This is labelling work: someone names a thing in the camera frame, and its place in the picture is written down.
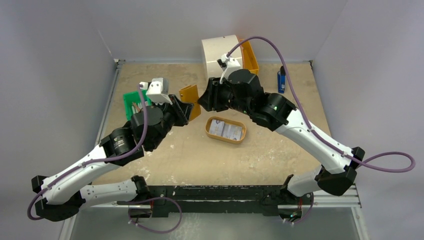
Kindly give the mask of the yellow leather card holder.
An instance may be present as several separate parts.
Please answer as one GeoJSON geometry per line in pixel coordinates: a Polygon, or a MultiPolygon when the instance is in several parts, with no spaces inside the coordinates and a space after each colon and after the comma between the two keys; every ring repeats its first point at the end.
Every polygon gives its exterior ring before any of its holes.
{"type": "Polygon", "coordinates": [[[189,121],[191,122],[201,114],[201,106],[198,103],[198,86],[196,84],[187,85],[179,90],[179,95],[183,102],[193,104],[189,117],[189,121]]]}

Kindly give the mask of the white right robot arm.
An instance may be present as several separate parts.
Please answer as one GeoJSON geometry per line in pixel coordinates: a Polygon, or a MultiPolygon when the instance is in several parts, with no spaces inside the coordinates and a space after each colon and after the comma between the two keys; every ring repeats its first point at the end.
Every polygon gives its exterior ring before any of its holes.
{"type": "Polygon", "coordinates": [[[299,108],[279,93],[265,92],[259,77],[249,70],[236,70],[223,81],[210,78],[198,103],[208,112],[232,109],[246,114],[253,123],[292,140],[320,162],[311,172],[287,177],[280,191],[284,202],[292,204],[320,190],[342,196],[354,184],[358,164],[351,158],[361,161],[364,150],[340,144],[305,121],[299,108]]]}

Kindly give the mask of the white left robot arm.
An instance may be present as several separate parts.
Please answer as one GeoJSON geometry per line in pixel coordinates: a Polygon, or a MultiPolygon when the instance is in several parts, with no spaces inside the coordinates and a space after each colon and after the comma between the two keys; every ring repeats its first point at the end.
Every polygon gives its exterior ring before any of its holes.
{"type": "Polygon", "coordinates": [[[36,197],[28,207],[28,217],[59,222],[94,205],[146,203],[151,194],[142,176],[102,185],[94,185],[93,180],[155,150],[171,128],[189,123],[193,108],[193,103],[182,102],[171,94],[169,102],[144,106],[134,113],[67,169],[52,176],[35,176],[31,185],[36,197]]]}

